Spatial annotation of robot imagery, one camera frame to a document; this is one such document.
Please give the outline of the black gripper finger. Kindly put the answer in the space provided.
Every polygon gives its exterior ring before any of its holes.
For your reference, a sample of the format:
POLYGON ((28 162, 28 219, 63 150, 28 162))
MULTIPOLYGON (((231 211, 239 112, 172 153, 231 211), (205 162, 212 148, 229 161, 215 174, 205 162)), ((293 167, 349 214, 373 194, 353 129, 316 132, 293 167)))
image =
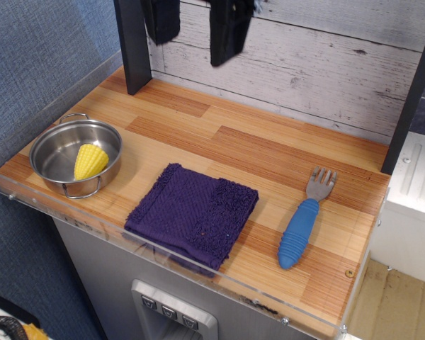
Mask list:
POLYGON ((244 49, 252 1, 210 1, 210 63, 219 67, 244 49))
POLYGON ((141 1, 147 33, 156 45, 172 41, 180 31, 180 1, 141 1))

